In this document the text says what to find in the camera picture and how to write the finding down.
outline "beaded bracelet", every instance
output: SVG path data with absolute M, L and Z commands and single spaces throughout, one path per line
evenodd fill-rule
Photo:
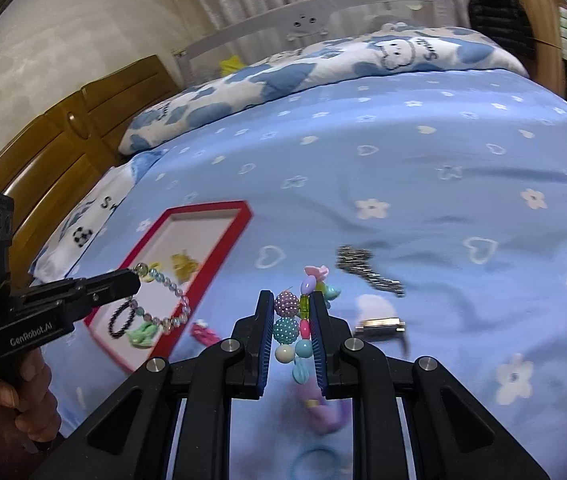
M 174 328 L 178 328 L 182 325 L 185 325 L 188 322 L 191 310 L 190 310 L 190 302 L 188 301 L 188 297 L 185 295 L 183 290 L 179 288 L 177 283 L 174 283 L 170 280 L 169 277 L 165 276 L 157 269 L 149 269 L 148 266 L 144 263 L 138 263 L 132 269 L 132 272 L 137 274 L 140 278 L 144 278 L 145 276 L 149 276 L 155 282 L 161 283 L 165 286 L 170 292 L 174 293 L 174 295 L 179 298 L 179 304 L 182 306 L 181 313 L 178 316 L 171 316 L 171 317 L 164 317 L 164 319 L 159 319 L 156 316 L 153 316 L 150 312 L 146 312 L 143 307 L 139 305 L 137 300 L 135 300 L 132 296 L 126 299 L 126 302 L 122 304 L 115 313 L 110 318 L 110 322 L 108 323 L 108 334 L 113 339 L 119 339 L 122 337 L 126 331 L 132 325 L 132 321 L 134 320 L 135 316 L 142 317 L 146 323 L 152 323 L 155 326 L 160 326 L 163 329 L 164 334 L 169 334 Z M 126 320 L 123 328 L 118 330 L 117 332 L 113 331 L 116 319 L 121 316 L 122 313 L 129 308 L 129 317 Z

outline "pink hair tie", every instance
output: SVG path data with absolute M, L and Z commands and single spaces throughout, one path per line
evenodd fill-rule
M 208 328 L 208 323 L 203 319 L 198 319 L 193 323 L 190 335 L 204 346 L 212 346 L 221 341 L 221 338 Z

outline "blue bed sheet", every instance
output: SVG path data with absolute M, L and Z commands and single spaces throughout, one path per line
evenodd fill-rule
M 244 110 L 162 145 L 71 275 L 119 266 L 166 208 L 246 200 L 254 213 L 193 319 L 221 336 L 259 290 L 330 267 L 332 314 L 407 323 L 410 359 L 432 355 L 546 469 L 567 479 L 567 103 L 505 70 L 408 73 L 321 86 Z M 406 297 L 334 268 L 369 248 Z M 401 357 L 396 343 L 380 343 Z M 183 336 L 173 360 L 202 349 Z M 126 375 L 78 324 L 49 344 L 65 434 Z M 311 434 L 291 366 L 273 358 L 259 402 L 233 406 L 230 477 L 287 478 L 317 443 L 347 462 L 351 428 Z M 314 478 L 311 473 L 305 476 Z

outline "pink bead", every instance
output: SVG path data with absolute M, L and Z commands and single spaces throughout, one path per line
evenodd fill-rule
M 302 339 L 310 339 L 310 323 L 307 319 L 302 319 L 299 322 L 299 333 Z

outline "purple bead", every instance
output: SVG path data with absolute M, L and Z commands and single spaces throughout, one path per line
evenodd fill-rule
M 311 292 L 314 292 L 316 286 L 317 278 L 307 276 L 306 279 L 301 282 L 301 294 L 308 296 Z

